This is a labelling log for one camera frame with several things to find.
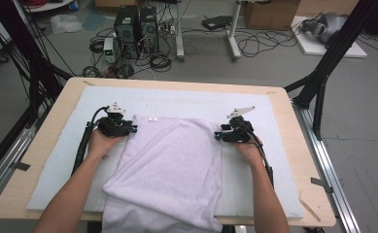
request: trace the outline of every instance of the person's left hand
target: person's left hand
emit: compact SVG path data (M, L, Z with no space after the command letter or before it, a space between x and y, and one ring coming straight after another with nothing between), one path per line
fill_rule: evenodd
M88 141L88 156L102 159L116 143L124 138L110 138L101 133L99 129L94 129Z

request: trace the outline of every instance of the hand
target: hand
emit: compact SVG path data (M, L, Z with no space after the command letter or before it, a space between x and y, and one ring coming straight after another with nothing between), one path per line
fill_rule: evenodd
M250 165L254 165L256 162L262 162L260 151L253 142L253 139L250 139L247 143L231 143L231 145L239 150Z
M124 138L110 138L101 133L99 129L94 129L88 141L88 156L102 159L116 143Z

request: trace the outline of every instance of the person's right arm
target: person's right arm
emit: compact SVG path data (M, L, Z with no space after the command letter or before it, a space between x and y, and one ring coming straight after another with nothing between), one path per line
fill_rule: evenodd
M249 162L253 177L256 233L290 232L285 212L267 176L255 144L233 144Z

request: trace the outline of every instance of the forearm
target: forearm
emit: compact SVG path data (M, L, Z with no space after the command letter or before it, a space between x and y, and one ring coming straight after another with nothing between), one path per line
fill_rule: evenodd
M290 232L286 215L261 158L250 163L253 176L255 229L258 233Z
M75 232L83 213L99 160L88 156L70 180L52 198L34 232Z

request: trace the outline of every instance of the towel fold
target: towel fold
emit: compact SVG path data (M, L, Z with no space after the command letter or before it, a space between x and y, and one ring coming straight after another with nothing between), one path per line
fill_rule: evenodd
M135 116L108 194L103 232L221 232L220 127L199 119Z

